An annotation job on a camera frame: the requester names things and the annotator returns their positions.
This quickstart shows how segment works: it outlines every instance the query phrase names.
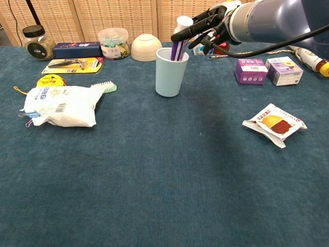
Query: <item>black cord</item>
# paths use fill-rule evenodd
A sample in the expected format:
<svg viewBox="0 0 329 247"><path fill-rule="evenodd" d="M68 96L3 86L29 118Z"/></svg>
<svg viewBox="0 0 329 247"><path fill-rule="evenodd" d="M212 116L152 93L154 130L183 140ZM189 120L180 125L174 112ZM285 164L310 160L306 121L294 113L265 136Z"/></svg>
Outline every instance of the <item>black cord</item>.
<svg viewBox="0 0 329 247"><path fill-rule="evenodd" d="M300 35L298 37L295 37L293 39L283 41L283 42L281 42L279 44L276 44L276 45L273 45L273 46L270 46L270 47L267 47L267 48L264 48L264 49L256 50L256 51L243 52L243 54L231 53L229 51L226 51L226 50L222 49L221 47L219 47L218 45L214 44L211 41L206 41L206 42L209 45L211 45L213 48L216 48L216 49L220 50L222 53L224 53L225 55L228 55L230 57L234 57L234 58L249 58L249 57L258 56L260 54L263 54L263 53L266 53L266 52L269 52L269 51L272 51L272 50L276 50L276 49L285 47L287 45L291 45L291 44L300 42L302 40L306 40L306 39L311 38L311 37L313 37L315 35L318 35L320 33L323 33L323 32L325 32L327 30L329 30L329 24L328 25L325 25L323 27L320 27L320 28L318 28L318 29L316 29L316 30L314 30L312 32L308 32L308 33L302 34L302 35Z"/></svg>
<svg viewBox="0 0 329 247"><path fill-rule="evenodd" d="M11 14L12 14L12 16L14 17L15 22L16 22L16 33L17 33L17 36L18 36L18 38L19 38L19 40L20 40L21 46L23 46L23 44L22 44L22 40L21 40L20 35L19 35L19 27L18 27L19 24L18 24L18 22L17 22L17 19L16 19L14 13L12 12L12 9L11 9L11 6L10 6L10 2L9 2L9 0L8 0L8 5L9 5L9 9L10 9L10 11L11 11Z"/></svg>

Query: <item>yellow tape measure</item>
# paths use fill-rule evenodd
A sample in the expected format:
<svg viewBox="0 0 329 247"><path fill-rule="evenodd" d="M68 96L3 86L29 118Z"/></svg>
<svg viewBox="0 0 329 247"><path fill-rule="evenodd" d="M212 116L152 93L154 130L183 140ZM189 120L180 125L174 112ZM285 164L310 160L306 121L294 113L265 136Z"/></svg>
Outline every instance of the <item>yellow tape measure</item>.
<svg viewBox="0 0 329 247"><path fill-rule="evenodd" d="M37 87L45 87L45 86L66 86L64 78L50 74L42 77L37 83Z"/></svg>

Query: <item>light blue cup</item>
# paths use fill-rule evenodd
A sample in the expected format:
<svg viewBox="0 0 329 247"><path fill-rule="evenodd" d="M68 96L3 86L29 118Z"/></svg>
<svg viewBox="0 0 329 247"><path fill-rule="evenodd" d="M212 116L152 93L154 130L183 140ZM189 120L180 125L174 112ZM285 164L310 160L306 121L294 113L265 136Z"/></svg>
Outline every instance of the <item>light blue cup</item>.
<svg viewBox="0 0 329 247"><path fill-rule="evenodd" d="M171 48L156 52L155 91L165 97L179 93L189 55L184 53L181 61L171 61Z"/></svg>

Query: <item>clear plastic jar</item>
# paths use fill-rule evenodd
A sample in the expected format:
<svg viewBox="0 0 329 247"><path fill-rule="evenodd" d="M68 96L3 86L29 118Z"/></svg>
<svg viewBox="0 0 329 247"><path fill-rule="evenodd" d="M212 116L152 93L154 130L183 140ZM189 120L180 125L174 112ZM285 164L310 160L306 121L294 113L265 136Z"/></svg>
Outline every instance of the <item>clear plastic jar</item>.
<svg viewBox="0 0 329 247"><path fill-rule="evenodd" d="M111 60L127 57L130 54L128 37L128 31L120 27L111 27L100 31L98 39L103 56Z"/></svg>
<svg viewBox="0 0 329 247"><path fill-rule="evenodd" d="M52 37L46 33L41 25L28 26L23 29L24 46L34 58L45 61L54 58L52 49L56 46Z"/></svg>

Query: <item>beige bowl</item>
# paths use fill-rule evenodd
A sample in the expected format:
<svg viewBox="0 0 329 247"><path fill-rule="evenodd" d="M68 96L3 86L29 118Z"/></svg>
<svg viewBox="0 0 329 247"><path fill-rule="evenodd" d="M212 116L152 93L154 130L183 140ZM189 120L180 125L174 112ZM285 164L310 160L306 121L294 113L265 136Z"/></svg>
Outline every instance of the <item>beige bowl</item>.
<svg viewBox="0 0 329 247"><path fill-rule="evenodd" d="M162 48L157 37L149 33L138 36L132 43L132 58L137 61L148 62L156 59L156 51Z"/></svg>

